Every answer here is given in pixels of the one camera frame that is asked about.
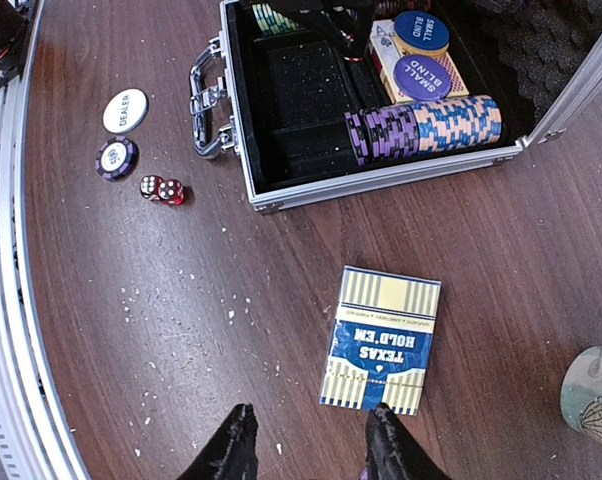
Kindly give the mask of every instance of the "texas hold'em card box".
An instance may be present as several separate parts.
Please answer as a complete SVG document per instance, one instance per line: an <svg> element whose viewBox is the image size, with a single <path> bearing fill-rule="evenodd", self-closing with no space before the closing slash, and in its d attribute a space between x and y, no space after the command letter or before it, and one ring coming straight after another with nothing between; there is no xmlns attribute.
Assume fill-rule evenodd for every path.
<svg viewBox="0 0 602 480"><path fill-rule="evenodd" d="M441 283L345 267L320 403L416 415Z"/></svg>

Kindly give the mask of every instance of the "wooden table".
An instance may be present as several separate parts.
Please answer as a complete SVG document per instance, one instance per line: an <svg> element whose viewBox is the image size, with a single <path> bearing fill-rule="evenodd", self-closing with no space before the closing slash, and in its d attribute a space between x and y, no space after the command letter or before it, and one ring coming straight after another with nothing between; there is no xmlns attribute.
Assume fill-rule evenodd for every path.
<svg viewBox="0 0 602 480"><path fill-rule="evenodd" d="M174 478L252 402L260 478L357 478L365 414L318 404L351 264L444 283L421 409L405 424L453 478L602 479L602 446L558 407L571 360L602 340L602 94L568 134L502 168L261 217L239 162L192 145L188 71L219 26L215 2L47 0L28 240L91 475ZM141 160L109 183L93 166L110 136L101 115L131 86L151 102L130 134ZM144 201L151 173L191 185L194 203Z"/></svg>

